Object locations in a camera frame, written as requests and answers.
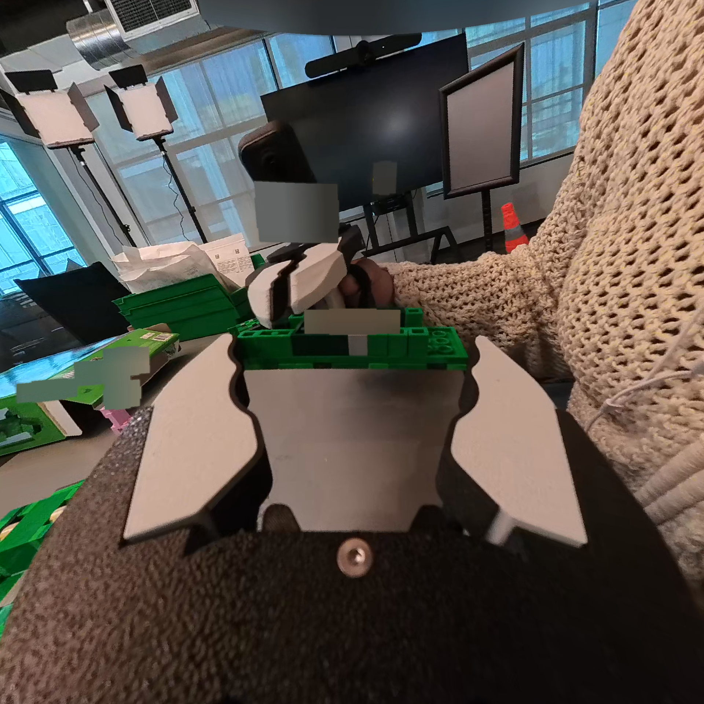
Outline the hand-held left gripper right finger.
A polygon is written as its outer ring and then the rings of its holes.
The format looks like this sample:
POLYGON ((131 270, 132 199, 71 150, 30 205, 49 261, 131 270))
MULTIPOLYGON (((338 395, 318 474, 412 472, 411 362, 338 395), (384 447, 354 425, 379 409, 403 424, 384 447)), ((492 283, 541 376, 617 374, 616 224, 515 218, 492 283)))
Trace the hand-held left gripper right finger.
POLYGON ((464 533, 500 546, 516 530, 573 548, 588 538, 556 408, 537 381, 477 337, 440 459, 440 499, 464 533))

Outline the white ceiling vent unit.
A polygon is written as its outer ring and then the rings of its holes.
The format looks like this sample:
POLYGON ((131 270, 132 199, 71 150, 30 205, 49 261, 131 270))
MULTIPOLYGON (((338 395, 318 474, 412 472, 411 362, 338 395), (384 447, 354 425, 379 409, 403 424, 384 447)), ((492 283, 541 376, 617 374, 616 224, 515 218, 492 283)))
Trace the white ceiling vent unit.
POLYGON ((201 17, 196 1, 106 1, 106 5, 125 40, 201 17))

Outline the stack of green trays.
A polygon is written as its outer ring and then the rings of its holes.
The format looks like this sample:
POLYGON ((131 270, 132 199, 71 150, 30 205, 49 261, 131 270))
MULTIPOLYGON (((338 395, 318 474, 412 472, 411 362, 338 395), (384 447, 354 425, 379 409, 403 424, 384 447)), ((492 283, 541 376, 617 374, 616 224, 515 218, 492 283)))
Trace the stack of green trays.
POLYGON ((229 293, 212 274, 130 294, 114 304, 133 328, 165 324, 183 341, 222 334, 255 317, 247 289, 229 293))

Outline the green lego baseplate assembly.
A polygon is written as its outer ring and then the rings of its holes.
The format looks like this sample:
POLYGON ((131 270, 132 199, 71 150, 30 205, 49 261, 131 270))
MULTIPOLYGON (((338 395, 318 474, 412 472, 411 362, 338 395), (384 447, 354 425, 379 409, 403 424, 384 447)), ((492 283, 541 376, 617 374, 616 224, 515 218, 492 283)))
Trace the green lego baseplate assembly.
POLYGON ((236 351, 245 370, 371 369, 455 370, 468 367, 468 353, 453 327, 425 325, 418 307, 381 309, 390 324, 338 326, 309 332, 313 315, 342 310, 307 311, 290 315, 282 327, 272 330, 256 321, 232 329, 236 351))

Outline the cream knit sweater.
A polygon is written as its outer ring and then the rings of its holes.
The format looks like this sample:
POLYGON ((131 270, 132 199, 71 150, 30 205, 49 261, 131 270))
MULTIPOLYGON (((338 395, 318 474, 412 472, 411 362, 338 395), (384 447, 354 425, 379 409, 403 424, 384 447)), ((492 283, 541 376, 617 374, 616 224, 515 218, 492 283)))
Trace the cream knit sweater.
POLYGON ((703 2, 638 1, 539 235, 576 205, 568 410, 703 588, 703 2))

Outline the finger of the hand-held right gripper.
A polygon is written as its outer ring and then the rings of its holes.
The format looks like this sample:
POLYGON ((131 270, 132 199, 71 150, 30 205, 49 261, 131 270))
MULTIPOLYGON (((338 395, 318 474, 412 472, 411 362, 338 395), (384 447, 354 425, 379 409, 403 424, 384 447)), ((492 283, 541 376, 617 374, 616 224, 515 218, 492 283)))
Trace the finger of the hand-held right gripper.
POLYGON ((300 260, 268 263, 248 277, 248 300, 252 313, 267 330, 283 328, 294 308, 292 276, 300 260))
POLYGON ((286 264, 289 302, 287 313, 301 314, 324 301, 347 274, 339 243, 319 243, 291 258, 286 264))

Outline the black framed sign board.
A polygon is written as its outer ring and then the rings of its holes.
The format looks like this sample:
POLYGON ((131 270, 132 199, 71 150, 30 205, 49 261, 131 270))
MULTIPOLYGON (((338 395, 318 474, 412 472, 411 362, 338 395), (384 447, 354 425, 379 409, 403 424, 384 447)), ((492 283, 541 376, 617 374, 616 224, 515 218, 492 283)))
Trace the black framed sign board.
POLYGON ((494 250, 491 191, 520 180, 524 44, 439 91, 445 199, 481 195, 485 251, 494 250))

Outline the white paper bag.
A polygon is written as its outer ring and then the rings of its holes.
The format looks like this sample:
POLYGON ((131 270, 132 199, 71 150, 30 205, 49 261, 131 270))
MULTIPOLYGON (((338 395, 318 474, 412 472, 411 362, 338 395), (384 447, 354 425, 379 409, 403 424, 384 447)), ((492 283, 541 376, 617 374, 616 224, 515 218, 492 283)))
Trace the white paper bag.
POLYGON ((254 271, 253 262, 242 233, 198 245, 231 287, 243 287, 254 271))
POLYGON ((111 258, 118 277, 132 294, 201 277, 220 277, 207 253, 194 242, 165 243, 144 248, 124 247, 111 258))

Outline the black television stand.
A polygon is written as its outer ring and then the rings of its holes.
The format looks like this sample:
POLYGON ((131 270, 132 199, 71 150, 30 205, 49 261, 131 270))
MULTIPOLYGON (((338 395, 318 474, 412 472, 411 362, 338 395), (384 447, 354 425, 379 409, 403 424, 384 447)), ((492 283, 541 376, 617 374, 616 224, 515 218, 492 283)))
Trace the black television stand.
POLYGON ((379 254, 401 250, 418 243, 432 242, 429 262, 437 263, 438 254, 441 248, 441 241, 445 239, 455 263, 462 263, 465 257, 462 255, 460 244, 457 242, 452 229, 448 225, 438 227, 428 232, 420 233, 415 213, 414 193, 405 191, 402 194, 384 197, 363 206, 365 224, 367 226, 367 243, 363 255, 365 257, 377 256, 379 254), (406 212, 409 236, 393 240, 387 244, 380 244, 377 230, 376 217, 393 215, 395 212, 404 210, 406 212))

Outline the person's right forearm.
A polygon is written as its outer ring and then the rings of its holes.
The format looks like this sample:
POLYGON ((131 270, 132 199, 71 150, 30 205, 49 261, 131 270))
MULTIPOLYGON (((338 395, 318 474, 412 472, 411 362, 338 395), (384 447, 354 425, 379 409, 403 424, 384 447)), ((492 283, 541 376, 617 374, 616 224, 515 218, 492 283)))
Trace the person's right forearm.
POLYGON ((510 254, 446 265, 382 264, 401 308, 421 308, 431 326, 453 327, 465 345, 482 336, 539 380, 568 377, 557 340, 556 253, 535 236, 510 254))

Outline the person's right hand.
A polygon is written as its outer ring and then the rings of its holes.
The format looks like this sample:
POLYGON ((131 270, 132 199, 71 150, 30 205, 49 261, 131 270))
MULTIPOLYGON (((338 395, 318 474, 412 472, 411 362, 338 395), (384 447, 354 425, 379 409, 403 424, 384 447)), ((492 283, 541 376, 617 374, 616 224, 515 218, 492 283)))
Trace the person's right hand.
POLYGON ((338 289, 347 308, 393 307, 393 277, 373 260, 354 260, 338 289))

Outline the black video bar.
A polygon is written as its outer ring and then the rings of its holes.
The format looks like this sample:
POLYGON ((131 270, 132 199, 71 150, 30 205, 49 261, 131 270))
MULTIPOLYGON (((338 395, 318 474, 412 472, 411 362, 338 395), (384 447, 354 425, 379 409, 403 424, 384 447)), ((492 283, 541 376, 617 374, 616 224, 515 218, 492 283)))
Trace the black video bar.
POLYGON ((380 58, 416 47, 421 40, 422 33, 395 34, 374 41, 361 40, 354 47, 307 62, 305 75, 314 79, 351 67, 366 67, 380 58))

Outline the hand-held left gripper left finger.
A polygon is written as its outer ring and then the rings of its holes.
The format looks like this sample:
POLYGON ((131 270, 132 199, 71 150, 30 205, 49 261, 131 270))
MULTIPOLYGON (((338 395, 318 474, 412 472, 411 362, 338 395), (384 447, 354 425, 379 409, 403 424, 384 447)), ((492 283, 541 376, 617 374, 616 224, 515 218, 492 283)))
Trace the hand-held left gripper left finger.
POLYGON ((125 543, 179 529, 207 539, 257 530, 272 471, 237 352, 236 337, 219 336, 154 400, 125 543))

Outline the green lego creeper figure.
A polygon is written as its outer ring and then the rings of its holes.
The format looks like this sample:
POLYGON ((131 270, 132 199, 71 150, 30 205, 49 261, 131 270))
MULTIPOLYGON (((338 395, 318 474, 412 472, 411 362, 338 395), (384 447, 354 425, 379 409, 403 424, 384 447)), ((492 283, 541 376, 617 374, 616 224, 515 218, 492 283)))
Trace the green lego creeper figure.
POLYGON ((1 519, 1 631, 13 608, 22 577, 40 549, 49 529, 75 496, 83 481, 52 495, 10 510, 1 519))

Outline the LED panel light on stand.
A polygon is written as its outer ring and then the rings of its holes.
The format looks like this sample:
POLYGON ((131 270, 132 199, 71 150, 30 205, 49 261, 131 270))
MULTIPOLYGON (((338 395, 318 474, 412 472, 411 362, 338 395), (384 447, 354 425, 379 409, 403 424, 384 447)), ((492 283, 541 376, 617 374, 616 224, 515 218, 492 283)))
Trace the LED panel light on stand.
POLYGON ((150 82, 141 64, 111 70, 109 76, 115 88, 106 87, 105 92, 120 127, 131 132, 139 142, 155 143, 201 243, 206 243, 206 234, 198 220, 197 211, 191 204, 165 147, 165 137, 173 134, 174 124, 179 120, 179 115, 163 77, 160 77, 156 83, 150 82))
POLYGON ((136 247, 129 225, 124 223, 93 174, 86 158, 85 146, 95 143, 99 121, 76 84, 59 89, 51 70, 1 73, 13 87, 2 89, 1 97, 23 132, 41 140, 49 150, 67 149, 74 154, 95 189, 100 205, 106 205, 122 231, 125 243, 136 247))

